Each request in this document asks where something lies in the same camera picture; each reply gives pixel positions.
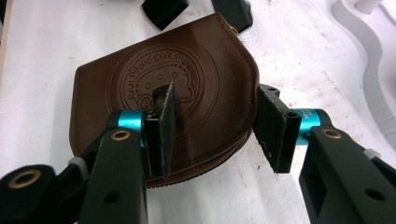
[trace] cyan metal ring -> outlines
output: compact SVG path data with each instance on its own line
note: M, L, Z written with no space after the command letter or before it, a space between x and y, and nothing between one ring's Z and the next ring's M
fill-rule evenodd
M141 147L146 146L143 125L144 112L144 110L124 110L120 113L119 117L119 128L129 128L139 133Z
M313 127L321 125L320 116L315 109L292 109L302 117L300 131L297 139L297 146L306 146L308 141L306 137L311 133Z

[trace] brass insert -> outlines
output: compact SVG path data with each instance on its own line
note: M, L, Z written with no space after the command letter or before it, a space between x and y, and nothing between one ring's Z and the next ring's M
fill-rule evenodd
M114 141L122 141L127 139L131 134L127 131L118 131L116 133L111 134L111 139Z
M39 170L27 170L18 175L15 175L8 183L11 189L22 189L37 181L40 178L41 172Z
M339 138L342 137L342 135L340 133L338 133L338 132L336 132L334 130L331 130L331 129L323 129L322 133L324 135L326 135L327 137L330 137L330 138L339 139Z

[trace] leather coin purse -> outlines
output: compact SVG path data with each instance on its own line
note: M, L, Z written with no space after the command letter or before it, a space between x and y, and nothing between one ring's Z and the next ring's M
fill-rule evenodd
M248 140L257 112L259 73L220 14L213 14L78 68L70 144L79 155L115 110L151 109L152 92L175 84L176 138L168 178L182 182L229 159Z

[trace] embossed logo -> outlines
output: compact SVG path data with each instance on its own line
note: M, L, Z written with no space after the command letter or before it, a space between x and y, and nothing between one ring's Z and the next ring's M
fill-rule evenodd
M202 94L204 76L198 62L183 49L153 49L132 60L124 70L124 106L129 108L151 109L152 92L163 86L175 83L177 104L183 104L177 113L185 117L194 105L196 97Z

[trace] white table surface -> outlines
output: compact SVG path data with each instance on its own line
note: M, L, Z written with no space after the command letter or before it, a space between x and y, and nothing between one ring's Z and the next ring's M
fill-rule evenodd
M0 176L37 163L60 172L72 157L68 130L76 69L160 31L142 12L143 0L8 2L0 53ZM285 104L326 110L335 127L396 167L395 150L362 92L366 52L332 16L334 2L250 0L254 24L240 39L256 60L261 83L279 88ZM394 4L385 2L393 13ZM190 0L166 30L212 12L210 1ZM291 173L276 175L252 135L215 170L149 189L149 221L309 223L298 183L305 152L297 147Z

